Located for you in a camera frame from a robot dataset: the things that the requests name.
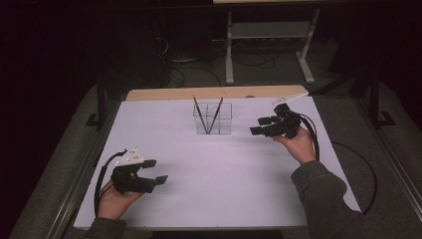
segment clear plastic box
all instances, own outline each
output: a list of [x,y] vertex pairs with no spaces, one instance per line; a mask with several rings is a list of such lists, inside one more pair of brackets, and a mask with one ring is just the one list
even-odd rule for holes
[[193,106],[197,134],[231,134],[232,133],[232,104],[221,104],[217,113],[218,103],[198,103],[199,111]]

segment table surface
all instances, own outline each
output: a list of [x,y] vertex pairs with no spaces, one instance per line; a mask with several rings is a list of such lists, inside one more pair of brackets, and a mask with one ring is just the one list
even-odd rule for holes
[[[277,96],[303,92],[300,86],[132,91],[121,104],[74,226],[91,226],[101,166],[114,153],[132,146],[137,146],[145,159],[157,160],[155,167],[141,169],[139,176],[169,176],[165,184],[130,206],[121,218],[128,227],[212,230],[306,226],[290,179],[299,164],[279,143],[249,132],[250,126],[258,125],[257,118],[274,115],[272,102]],[[196,134],[192,95],[200,103],[218,102],[223,95],[224,102],[233,106],[232,133]],[[346,182],[344,200],[359,210],[313,99],[301,97],[288,105],[314,121],[321,162]],[[109,166],[105,178],[112,169]]]

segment stick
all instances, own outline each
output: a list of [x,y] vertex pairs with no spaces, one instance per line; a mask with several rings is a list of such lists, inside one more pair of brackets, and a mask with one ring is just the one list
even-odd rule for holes
[[223,98],[220,99],[220,103],[218,104],[217,111],[215,112],[214,118],[212,119],[212,123],[211,123],[210,130],[209,130],[208,133],[211,133],[212,126],[214,125],[215,118],[217,117],[218,113],[220,112],[220,107],[221,107],[222,103],[223,103]]
[[205,132],[208,134],[207,126],[205,125],[204,118],[202,117],[201,110],[199,109],[198,102],[196,101],[195,96],[193,96],[193,101],[195,101],[195,107],[198,111],[199,117],[201,118],[202,125],[204,125]]

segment metal stand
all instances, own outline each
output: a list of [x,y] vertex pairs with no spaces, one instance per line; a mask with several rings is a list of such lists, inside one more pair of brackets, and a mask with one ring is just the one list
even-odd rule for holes
[[102,129],[102,126],[106,118],[106,89],[103,86],[103,78],[99,76],[97,80],[97,104],[98,104],[98,113],[91,114],[88,119],[86,126],[96,126],[97,130]]
[[306,60],[308,48],[317,25],[319,9],[315,9],[310,21],[302,22],[260,22],[260,23],[233,23],[232,12],[228,13],[227,20],[227,55],[226,55],[226,84],[234,84],[232,62],[232,39],[252,38],[305,38],[305,45],[297,52],[299,64],[308,84],[315,80]]

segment person's right hand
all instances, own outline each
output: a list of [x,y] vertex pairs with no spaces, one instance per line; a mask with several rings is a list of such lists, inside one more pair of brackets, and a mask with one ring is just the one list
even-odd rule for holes
[[294,138],[288,138],[280,135],[274,136],[272,139],[273,141],[280,142],[284,145],[288,152],[299,162],[300,165],[316,160],[311,135],[301,126],[299,126],[298,134]]

